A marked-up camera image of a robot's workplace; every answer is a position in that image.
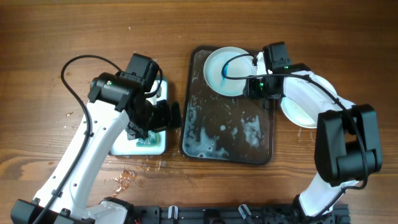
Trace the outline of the yellow green scrub sponge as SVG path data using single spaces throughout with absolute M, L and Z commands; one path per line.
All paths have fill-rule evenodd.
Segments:
M 160 144 L 160 134 L 152 131 L 148 132 L 146 139 L 138 139 L 136 142 L 137 147 L 156 147 Z

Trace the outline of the white plate blue blot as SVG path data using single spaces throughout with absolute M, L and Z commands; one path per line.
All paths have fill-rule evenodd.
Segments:
M 319 87 L 300 78 L 285 77 L 281 108 L 291 122 L 316 128 L 320 113 L 335 110 L 334 101 Z

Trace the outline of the white plate blue streak top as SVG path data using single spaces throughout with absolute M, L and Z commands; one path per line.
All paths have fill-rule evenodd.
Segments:
M 205 61 L 203 74 L 208 86 L 223 96 L 235 97 L 243 94 L 246 80 L 231 78 L 256 74 L 253 57 L 237 47 L 223 47 L 211 53 Z

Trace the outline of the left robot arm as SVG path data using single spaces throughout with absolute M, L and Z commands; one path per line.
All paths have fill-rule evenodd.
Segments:
M 87 207 L 88 196 L 101 166 L 118 136 L 145 139 L 182 125 L 179 104 L 149 98 L 162 78 L 159 65 L 150 57 L 133 54 L 125 70 L 102 73 L 93 79 L 88 103 L 78 130 L 57 168 L 31 202 L 17 200 L 11 210 L 13 223 L 140 223 L 131 203 L 114 197 Z

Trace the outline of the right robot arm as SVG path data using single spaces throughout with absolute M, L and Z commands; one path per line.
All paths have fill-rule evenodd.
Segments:
M 317 173 L 295 198 L 299 217 L 324 219 L 349 190 L 362 190 L 382 167 L 377 113 L 338 96 L 303 63 L 294 64 L 284 42 L 269 44 L 254 58 L 245 94 L 251 98 L 290 99 L 316 123 Z

